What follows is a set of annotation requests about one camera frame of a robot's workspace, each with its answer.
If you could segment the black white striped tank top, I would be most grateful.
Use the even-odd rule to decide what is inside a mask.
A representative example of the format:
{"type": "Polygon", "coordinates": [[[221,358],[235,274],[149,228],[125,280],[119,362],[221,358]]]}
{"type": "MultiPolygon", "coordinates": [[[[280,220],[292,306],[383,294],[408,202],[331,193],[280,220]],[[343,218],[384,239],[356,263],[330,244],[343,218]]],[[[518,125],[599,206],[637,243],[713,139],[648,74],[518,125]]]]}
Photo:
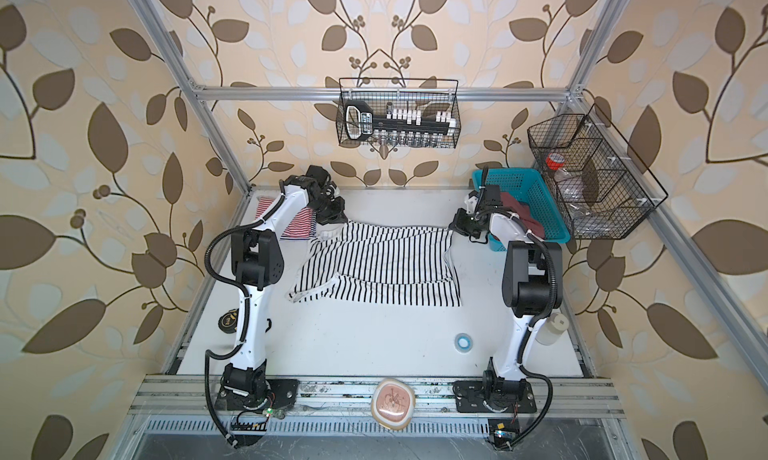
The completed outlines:
{"type": "Polygon", "coordinates": [[[294,302],[322,298],[378,305],[459,307],[451,258],[453,232],[434,226],[350,221],[321,232],[288,293],[294,302]]]}

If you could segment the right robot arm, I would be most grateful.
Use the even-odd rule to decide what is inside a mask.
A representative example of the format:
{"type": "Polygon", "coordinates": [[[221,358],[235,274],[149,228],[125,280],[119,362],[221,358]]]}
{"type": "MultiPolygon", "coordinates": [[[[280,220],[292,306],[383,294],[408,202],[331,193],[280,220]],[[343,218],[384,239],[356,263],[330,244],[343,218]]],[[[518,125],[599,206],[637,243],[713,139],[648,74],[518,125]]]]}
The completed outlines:
{"type": "Polygon", "coordinates": [[[512,451],[542,423],[553,401],[552,380],[525,362],[538,328],[562,303],[560,248],[536,233],[519,210],[505,206],[501,187],[488,177],[484,167],[468,196],[475,203],[458,210],[450,227],[471,240],[484,232],[506,243],[501,296],[512,314],[511,331],[481,378],[454,382],[452,393],[459,412],[510,413],[511,420],[489,428],[488,442],[497,451],[512,451]]]}

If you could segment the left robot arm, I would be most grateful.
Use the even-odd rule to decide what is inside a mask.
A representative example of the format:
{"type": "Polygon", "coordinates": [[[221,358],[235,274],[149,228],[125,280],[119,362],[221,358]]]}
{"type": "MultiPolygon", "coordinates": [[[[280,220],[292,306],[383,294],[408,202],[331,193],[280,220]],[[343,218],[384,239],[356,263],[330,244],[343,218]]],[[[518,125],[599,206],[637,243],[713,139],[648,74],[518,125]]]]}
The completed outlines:
{"type": "Polygon", "coordinates": [[[254,403],[259,413],[275,406],[276,396],[266,378],[265,335],[269,298],[283,276],[286,262],[280,238],[289,224],[305,208],[315,212],[319,224],[348,222],[345,201],[337,193],[330,173],[312,165],[302,175],[292,175],[279,182],[280,194],[256,220],[221,232],[209,244],[204,266],[209,276],[235,287],[239,293],[236,340],[232,350],[204,353],[204,398],[208,414],[230,447],[238,449],[241,441],[222,422],[216,412],[211,392],[211,362],[224,361],[221,390],[254,403]]]}

